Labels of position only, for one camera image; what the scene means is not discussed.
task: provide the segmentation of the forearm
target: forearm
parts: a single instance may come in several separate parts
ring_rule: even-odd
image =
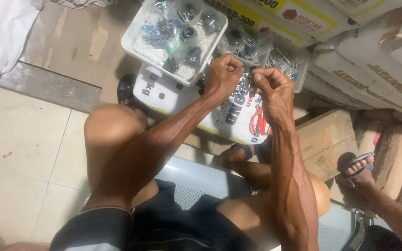
[[[378,187],[366,187],[365,192],[375,212],[402,241],[402,205],[392,200]]]
[[[165,166],[181,143],[214,108],[215,100],[202,96],[175,116],[138,135],[101,174],[93,192],[99,204],[115,201],[128,208],[132,198]]]
[[[318,250],[316,197],[293,119],[272,127],[271,196],[282,247]]]

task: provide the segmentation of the leg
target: leg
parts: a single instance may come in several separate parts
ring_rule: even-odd
[[[217,210],[261,247],[272,249],[279,243],[276,241],[275,230],[271,225],[273,213],[270,193],[267,191],[270,187],[271,166],[248,162],[244,158],[244,150],[236,147],[222,157],[220,164],[223,168],[232,169],[242,175],[251,185],[263,191],[247,198],[226,201],[220,204]],[[325,183],[311,173],[310,178],[320,217],[330,209],[330,191]]]
[[[147,129],[147,117],[139,109],[106,104],[95,109],[84,126],[89,186],[97,186],[103,168],[116,157],[120,149]],[[136,207],[159,191],[152,180],[133,199]]]
[[[365,167],[367,163],[373,164],[373,156],[355,163],[345,170],[345,174],[351,175]],[[356,191],[368,202],[368,206],[384,219],[397,237],[402,241],[402,205],[392,200],[376,185],[369,169],[364,169],[358,176],[352,179]]]

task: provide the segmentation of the scissors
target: scissors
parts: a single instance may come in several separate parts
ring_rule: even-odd
[[[251,128],[251,132],[255,136],[265,136],[271,134],[271,127],[266,123],[265,118],[263,117],[263,107],[261,97],[259,98],[259,102],[257,104],[257,111],[251,117],[251,122],[249,123],[249,127]]]

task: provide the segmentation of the rubber band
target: rubber band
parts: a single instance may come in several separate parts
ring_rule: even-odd
[[[327,142],[327,140],[329,140],[329,141],[332,143],[332,145],[331,145],[329,148],[325,149],[325,142]],[[324,151],[328,151],[328,150],[330,150],[332,147],[333,147],[333,141],[332,141],[331,139],[325,139],[325,140],[323,141],[322,148],[323,148]]]

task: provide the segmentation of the knee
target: knee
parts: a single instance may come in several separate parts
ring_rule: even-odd
[[[317,212],[319,217],[330,210],[330,190],[328,186],[320,180],[311,180],[316,195]]]
[[[84,124],[86,140],[115,140],[126,135],[140,134],[143,128],[128,107],[104,104],[89,114]]]

